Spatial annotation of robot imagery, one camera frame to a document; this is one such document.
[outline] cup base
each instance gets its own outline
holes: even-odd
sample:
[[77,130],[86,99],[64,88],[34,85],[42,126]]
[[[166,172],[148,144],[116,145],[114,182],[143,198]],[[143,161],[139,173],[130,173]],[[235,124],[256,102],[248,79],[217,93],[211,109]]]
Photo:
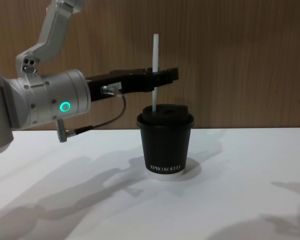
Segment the cup base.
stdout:
[[184,170],[178,171],[176,173],[172,173],[172,174],[159,174],[159,173],[155,173],[152,172],[150,170],[146,170],[148,173],[148,176],[152,179],[157,179],[157,180],[161,180],[161,181],[170,181],[170,180],[174,180],[180,176],[182,176],[182,174],[184,174]]

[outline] white table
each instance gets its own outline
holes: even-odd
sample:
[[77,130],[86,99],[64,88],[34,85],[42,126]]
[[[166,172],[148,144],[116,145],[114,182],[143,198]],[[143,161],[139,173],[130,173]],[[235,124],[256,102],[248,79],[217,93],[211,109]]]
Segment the white table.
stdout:
[[300,240],[300,128],[193,130],[175,181],[147,177],[138,130],[14,137],[0,240]]

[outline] black paper cup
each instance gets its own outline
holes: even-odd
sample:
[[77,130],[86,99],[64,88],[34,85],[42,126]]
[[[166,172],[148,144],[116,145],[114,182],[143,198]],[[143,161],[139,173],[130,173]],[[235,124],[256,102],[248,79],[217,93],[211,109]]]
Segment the black paper cup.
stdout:
[[137,117],[145,167],[151,177],[170,180],[183,174],[194,117],[185,105],[160,104],[143,109]]

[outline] white straw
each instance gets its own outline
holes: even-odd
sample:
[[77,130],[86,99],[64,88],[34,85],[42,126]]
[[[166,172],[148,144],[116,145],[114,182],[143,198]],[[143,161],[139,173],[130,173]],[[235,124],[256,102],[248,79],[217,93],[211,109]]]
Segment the white straw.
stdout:
[[[156,73],[159,69],[159,34],[153,35],[153,55],[152,55],[152,72]],[[152,112],[157,111],[158,89],[152,91]]]

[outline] black lid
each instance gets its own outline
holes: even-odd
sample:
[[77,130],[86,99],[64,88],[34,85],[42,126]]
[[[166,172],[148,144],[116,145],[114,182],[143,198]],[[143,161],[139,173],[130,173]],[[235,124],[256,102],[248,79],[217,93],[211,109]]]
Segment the black lid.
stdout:
[[158,104],[156,112],[152,112],[152,106],[147,106],[141,114],[141,121],[149,125],[180,125],[188,120],[189,111],[186,105]]

